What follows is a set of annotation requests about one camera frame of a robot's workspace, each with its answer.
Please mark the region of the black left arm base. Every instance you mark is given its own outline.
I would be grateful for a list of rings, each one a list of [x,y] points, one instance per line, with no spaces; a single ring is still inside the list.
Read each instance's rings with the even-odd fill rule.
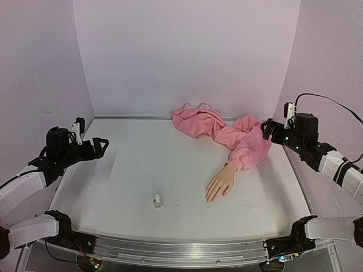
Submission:
[[[96,236],[74,231],[71,227],[71,219],[68,215],[57,210],[46,211],[58,222],[58,232],[55,236],[47,237],[46,242],[59,247],[80,251],[84,254],[93,252]]]

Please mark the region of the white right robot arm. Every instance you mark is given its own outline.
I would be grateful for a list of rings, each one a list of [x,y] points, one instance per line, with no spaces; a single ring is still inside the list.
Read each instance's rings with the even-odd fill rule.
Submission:
[[[297,113],[286,124],[268,119],[261,130],[264,139],[291,149],[311,169],[331,178],[362,204],[362,169],[330,144],[318,141],[318,123],[312,114]],[[314,249],[317,239],[346,240],[361,247],[362,217],[305,216],[292,224],[290,235],[268,239],[265,246],[269,256],[276,257]]]

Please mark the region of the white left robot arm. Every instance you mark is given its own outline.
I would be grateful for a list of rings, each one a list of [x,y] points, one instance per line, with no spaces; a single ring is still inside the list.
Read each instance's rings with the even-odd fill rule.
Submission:
[[[70,130],[56,126],[47,132],[46,145],[40,155],[1,185],[2,219],[31,195],[52,185],[69,167],[104,156],[109,141],[98,137],[84,141],[81,137],[84,132],[82,118],[77,118]],[[12,250],[41,239],[70,249],[88,250],[95,241],[93,235],[73,231],[68,215],[48,210],[34,218],[1,227],[1,259]]]

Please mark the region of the clear nail polish bottle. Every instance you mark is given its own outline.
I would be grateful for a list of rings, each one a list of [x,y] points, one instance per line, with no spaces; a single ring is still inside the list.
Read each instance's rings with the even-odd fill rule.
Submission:
[[[159,194],[154,195],[153,205],[156,209],[161,208],[163,206],[163,199]]]

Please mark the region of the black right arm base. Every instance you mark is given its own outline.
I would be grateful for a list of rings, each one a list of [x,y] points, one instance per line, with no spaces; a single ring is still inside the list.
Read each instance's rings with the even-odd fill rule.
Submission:
[[[315,240],[307,238],[305,232],[305,225],[315,218],[316,215],[305,216],[292,224],[290,235],[266,240],[263,247],[267,250],[268,259],[315,249]]]

